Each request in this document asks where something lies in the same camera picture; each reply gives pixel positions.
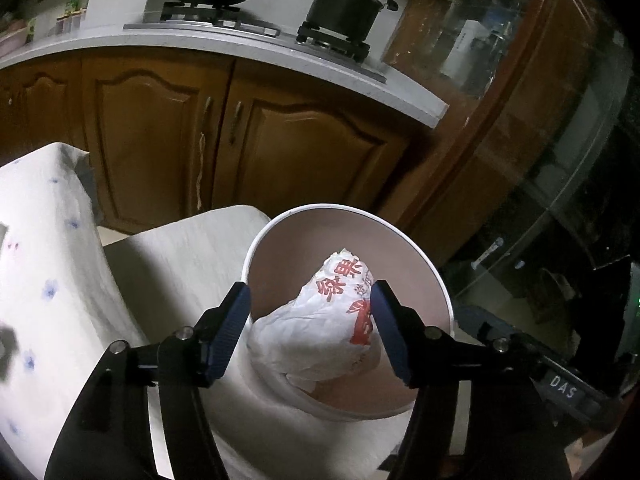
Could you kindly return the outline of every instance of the screw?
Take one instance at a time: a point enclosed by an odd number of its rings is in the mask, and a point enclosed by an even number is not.
[[[424,335],[427,336],[427,339],[437,340],[442,337],[442,330],[437,326],[428,326],[424,329]]]
[[[182,328],[179,328],[175,331],[175,336],[181,341],[189,339],[193,336],[193,328],[190,326],[183,326]]]
[[[127,349],[127,346],[129,345],[126,341],[118,339],[109,345],[109,352],[112,354],[119,354],[120,352],[124,352]]]
[[[505,337],[499,337],[494,339],[493,346],[495,350],[504,354],[509,349],[509,340]]]

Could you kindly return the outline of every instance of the cabinet door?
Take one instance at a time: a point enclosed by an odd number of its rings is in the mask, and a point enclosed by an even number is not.
[[[20,118],[34,150],[51,142],[87,148],[82,126],[80,60],[53,56],[15,66]]]
[[[0,71],[0,166],[28,153],[31,143],[20,127],[13,70]]]
[[[139,232],[209,208],[231,65],[229,57],[153,48],[83,59],[85,128],[105,225]]]
[[[213,205],[267,215],[305,203],[368,208],[411,129],[395,111],[310,76],[240,59],[225,110]]]
[[[441,266],[504,203],[562,132],[584,92],[602,16],[598,0],[545,0],[522,76],[472,156],[408,231]]]

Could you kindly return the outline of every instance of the gas stove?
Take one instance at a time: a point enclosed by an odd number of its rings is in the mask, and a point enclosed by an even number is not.
[[[342,56],[353,59],[356,63],[362,63],[369,55],[369,45],[361,41],[349,41],[335,34],[329,34],[319,30],[309,22],[303,22],[298,29],[296,41],[300,44],[309,42],[314,46],[326,48]]]
[[[265,43],[284,46],[292,50],[311,54],[312,56],[338,64],[375,81],[385,83],[386,78],[373,70],[364,68],[354,60],[353,50],[349,45],[330,41],[331,38],[316,38],[309,34],[302,38],[293,34],[287,34],[280,30],[274,23],[258,20],[244,12],[239,7],[223,7],[215,9],[211,6],[196,6],[180,2],[167,2],[162,8],[160,19],[157,22],[127,23],[124,29],[163,28],[178,30],[197,30],[202,32],[215,32],[228,34]],[[358,60],[364,59],[366,53],[358,51]]]

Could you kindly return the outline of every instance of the plastic bag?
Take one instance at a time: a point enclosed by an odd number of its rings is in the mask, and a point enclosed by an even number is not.
[[[332,254],[295,300],[255,321],[252,359],[308,392],[316,381],[375,368],[382,343],[370,314],[372,284],[357,256]]]

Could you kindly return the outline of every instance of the kitchen countertop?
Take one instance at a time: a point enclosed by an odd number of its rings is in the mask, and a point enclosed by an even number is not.
[[[292,48],[216,32],[128,29],[121,25],[79,29],[25,45],[0,58],[0,69],[47,54],[99,46],[168,46],[245,57],[302,72],[348,88],[433,128],[448,105],[397,70],[370,67],[386,77],[380,83],[354,70]]]

